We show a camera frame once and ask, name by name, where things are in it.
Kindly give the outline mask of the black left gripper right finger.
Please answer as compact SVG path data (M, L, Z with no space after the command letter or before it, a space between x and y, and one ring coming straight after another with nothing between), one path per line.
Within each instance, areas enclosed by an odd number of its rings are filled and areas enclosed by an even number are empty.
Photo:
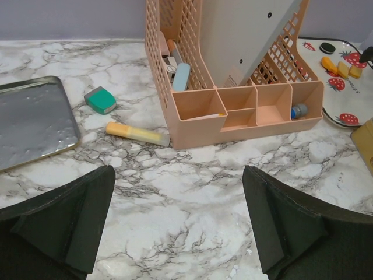
M290 187L257 167L242 176L269 279L372 279L372 217Z

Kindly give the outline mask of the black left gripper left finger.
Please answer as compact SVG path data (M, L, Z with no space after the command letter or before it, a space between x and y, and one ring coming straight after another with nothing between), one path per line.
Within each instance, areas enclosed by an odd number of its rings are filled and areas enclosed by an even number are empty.
M1 209L1 279L86 279L115 186L112 166Z

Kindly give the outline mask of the silver tin lid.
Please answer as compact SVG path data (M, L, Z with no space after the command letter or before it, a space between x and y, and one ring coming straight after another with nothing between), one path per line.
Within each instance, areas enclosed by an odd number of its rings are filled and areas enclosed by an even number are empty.
M60 78L1 85L1 170L79 145L81 133Z

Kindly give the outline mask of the rectangular tan biscuit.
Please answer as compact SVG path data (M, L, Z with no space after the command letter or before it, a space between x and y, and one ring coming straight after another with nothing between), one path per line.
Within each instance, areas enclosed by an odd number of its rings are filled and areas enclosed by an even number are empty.
M344 64L343 62L339 62L337 65L337 73L343 78L348 79L349 78L349 67Z

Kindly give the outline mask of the rectangular yellow cracker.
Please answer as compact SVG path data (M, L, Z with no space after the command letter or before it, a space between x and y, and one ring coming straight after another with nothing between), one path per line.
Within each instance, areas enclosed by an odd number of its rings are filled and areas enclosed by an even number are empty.
M363 72L363 69L362 68L359 68L355 65L352 65L350 68L349 68L349 76L355 78L355 79L359 79L362 75L362 72Z

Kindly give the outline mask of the black-tipped metal tongs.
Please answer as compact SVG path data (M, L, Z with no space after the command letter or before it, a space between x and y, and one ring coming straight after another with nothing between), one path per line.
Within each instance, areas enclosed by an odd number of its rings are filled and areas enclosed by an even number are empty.
M359 63L373 62L373 46L368 47L360 55Z

